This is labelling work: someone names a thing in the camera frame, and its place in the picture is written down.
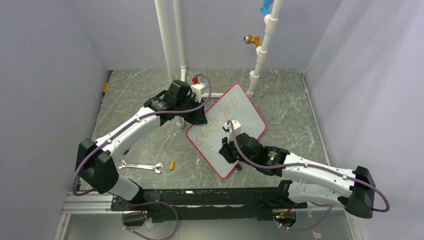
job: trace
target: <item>silver wrench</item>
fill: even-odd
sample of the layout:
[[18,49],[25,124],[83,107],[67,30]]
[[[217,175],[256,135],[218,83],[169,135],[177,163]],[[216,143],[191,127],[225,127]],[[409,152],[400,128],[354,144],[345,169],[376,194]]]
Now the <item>silver wrench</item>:
[[147,170],[153,170],[157,174],[161,173],[161,171],[159,171],[159,168],[163,168],[163,167],[164,165],[162,163],[158,163],[156,165],[129,164],[122,159],[119,159],[118,164],[116,165],[117,169],[123,169],[123,168],[147,169]]

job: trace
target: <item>yellow marker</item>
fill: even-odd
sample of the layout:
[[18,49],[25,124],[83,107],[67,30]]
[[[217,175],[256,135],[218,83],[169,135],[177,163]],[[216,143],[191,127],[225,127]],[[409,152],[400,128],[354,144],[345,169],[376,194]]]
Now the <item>yellow marker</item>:
[[171,166],[169,167],[169,170],[174,170],[175,167],[175,161],[171,162]]
[[106,84],[104,85],[104,87],[103,87],[103,94],[105,94],[106,93],[106,91],[108,90],[108,83],[106,82]]

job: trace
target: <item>pipe elbow joint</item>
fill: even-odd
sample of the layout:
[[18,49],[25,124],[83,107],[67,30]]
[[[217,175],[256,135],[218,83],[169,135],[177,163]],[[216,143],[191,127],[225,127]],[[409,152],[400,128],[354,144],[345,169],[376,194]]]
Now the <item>pipe elbow joint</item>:
[[256,47],[260,47],[261,46],[261,37],[260,36],[255,36],[253,37],[252,35],[246,35],[244,36],[244,43],[245,44],[255,44]]

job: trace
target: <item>gray marble surface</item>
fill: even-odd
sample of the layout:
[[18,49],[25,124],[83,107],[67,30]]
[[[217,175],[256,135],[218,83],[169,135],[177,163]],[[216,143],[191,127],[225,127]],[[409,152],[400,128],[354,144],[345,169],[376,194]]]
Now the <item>gray marble surface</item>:
[[[187,79],[198,73],[209,76],[214,93],[225,92],[232,84],[249,88],[251,69],[190,69]],[[152,96],[169,87],[165,69],[114,71],[103,102],[95,139],[113,131],[132,117]],[[263,69],[256,86],[253,104],[264,119],[267,130],[263,145],[288,149],[311,161],[326,164],[317,128],[296,69]],[[119,174],[136,181],[144,189],[248,188],[276,187],[281,178],[266,176],[241,163],[243,169],[220,178],[186,138],[186,131],[169,121],[150,132],[130,148],[121,159],[131,164],[162,163],[162,174],[127,168]],[[171,161],[175,169],[169,170]],[[90,188],[85,182],[81,190]]]

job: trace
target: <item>white pvc pipe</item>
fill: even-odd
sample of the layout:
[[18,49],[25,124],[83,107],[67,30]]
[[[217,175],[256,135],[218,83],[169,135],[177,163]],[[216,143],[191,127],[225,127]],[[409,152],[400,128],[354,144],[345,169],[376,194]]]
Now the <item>white pvc pipe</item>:
[[[157,20],[159,21],[160,37],[162,38],[163,51],[165,53],[166,69],[170,82],[177,79],[175,74],[174,55],[171,45],[170,26],[168,24],[167,5],[165,0],[154,0],[156,6]],[[180,116],[176,118],[176,125],[179,129],[184,128],[184,119]]]
[[185,82],[186,74],[187,74],[187,66],[186,66],[186,56],[184,54],[184,35],[183,35],[183,23],[181,21],[180,0],[173,0],[173,13],[175,15],[176,38],[178,40],[179,66],[181,68],[181,81]]
[[247,90],[247,95],[249,98],[253,97],[255,87],[258,84],[259,73],[261,72],[262,64],[264,63],[265,58],[267,57],[268,45],[270,44],[271,36],[273,35],[277,25],[278,14],[280,12],[282,3],[283,0],[275,0],[272,5],[271,14],[269,16],[265,16],[265,36],[263,37],[262,45],[260,46],[259,51],[257,51],[256,66],[254,67],[254,71],[249,73],[250,86]]

